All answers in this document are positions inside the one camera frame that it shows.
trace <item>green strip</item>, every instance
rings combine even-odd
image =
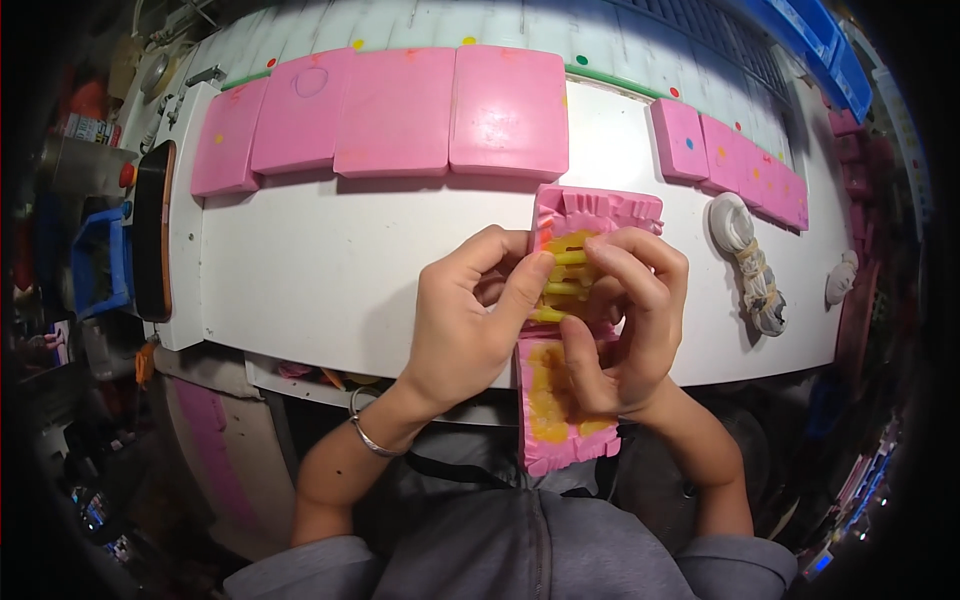
[[[572,73],[573,75],[579,75],[580,77],[586,77],[588,79],[593,79],[598,82],[603,82],[604,84],[616,85],[617,87],[623,87],[624,89],[629,89],[632,92],[637,94],[642,94],[644,96],[650,96],[651,98],[667,98],[666,94],[661,94],[658,91],[654,91],[649,87],[644,87],[642,85],[637,85],[634,82],[628,82],[625,79],[615,77],[614,75],[607,75],[605,73],[599,73],[593,69],[588,69],[579,64],[568,64],[565,66],[567,73]]]
[[[238,86],[238,85],[243,85],[243,84],[248,84],[248,83],[252,82],[252,81],[255,80],[255,79],[260,79],[261,77],[270,77],[270,71],[262,71],[262,72],[260,72],[260,73],[254,73],[253,75],[250,75],[250,76],[245,77],[245,78],[243,78],[243,79],[238,79],[238,80],[235,81],[235,82],[230,82],[229,84],[224,84],[224,86],[220,88],[220,91],[227,91],[228,89],[230,89],[230,88],[232,88],[232,87],[236,87],[236,86]]]

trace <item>orange clip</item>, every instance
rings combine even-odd
[[[137,385],[143,386],[154,376],[155,349],[156,344],[148,342],[137,352],[136,358],[133,360],[133,365],[136,367]]]

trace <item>red emergency stop button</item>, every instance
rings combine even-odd
[[[134,187],[136,185],[136,167],[129,162],[123,163],[120,168],[120,187]]]

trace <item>person's right hand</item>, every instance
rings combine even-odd
[[[590,290],[589,313],[618,315],[622,310],[627,321],[606,369],[587,325],[572,316],[561,321],[574,393],[587,413],[634,413],[647,407],[673,366],[689,265],[681,252],[637,228],[588,238],[584,250],[588,261],[606,274]]]

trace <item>hoodie zipper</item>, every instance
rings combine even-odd
[[[530,508],[536,537],[537,581],[534,583],[534,600],[550,597],[550,532],[540,505],[540,492],[530,494]]]

